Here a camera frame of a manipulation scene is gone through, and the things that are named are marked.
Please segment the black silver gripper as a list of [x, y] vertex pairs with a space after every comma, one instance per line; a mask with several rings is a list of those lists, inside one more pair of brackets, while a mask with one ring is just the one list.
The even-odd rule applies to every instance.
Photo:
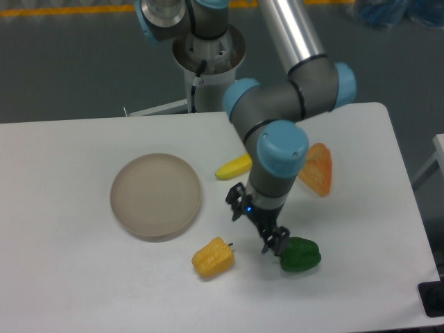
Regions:
[[256, 227], [264, 241], [262, 254], [272, 251], [274, 256], [281, 256], [288, 246], [290, 231], [278, 225], [285, 198], [267, 198], [246, 189], [242, 182], [231, 187], [225, 197], [232, 211], [232, 222], [245, 215]]

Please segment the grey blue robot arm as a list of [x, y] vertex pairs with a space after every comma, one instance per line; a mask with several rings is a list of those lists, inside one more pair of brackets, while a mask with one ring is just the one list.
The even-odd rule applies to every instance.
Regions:
[[302, 1], [260, 1], [266, 27], [286, 71], [279, 85], [236, 79], [246, 54], [241, 33], [228, 22], [227, 1], [136, 1], [145, 36], [173, 41], [184, 72], [190, 113], [224, 110], [253, 161], [247, 183], [226, 196], [233, 219], [247, 216], [279, 256], [290, 240], [277, 224], [308, 151], [299, 121], [353, 102], [353, 71], [326, 55]]

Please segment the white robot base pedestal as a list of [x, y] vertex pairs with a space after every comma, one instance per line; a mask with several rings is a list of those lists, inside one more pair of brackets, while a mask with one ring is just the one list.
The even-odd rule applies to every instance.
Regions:
[[220, 112], [225, 91], [236, 81], [236, 72], [246, 54], [241, 32], [228, 25], [215, 40], [203, 40], [189, 33], [173, 41], [173, 56], [182, 69], [186, 98], [131, 112], [129, 117]]

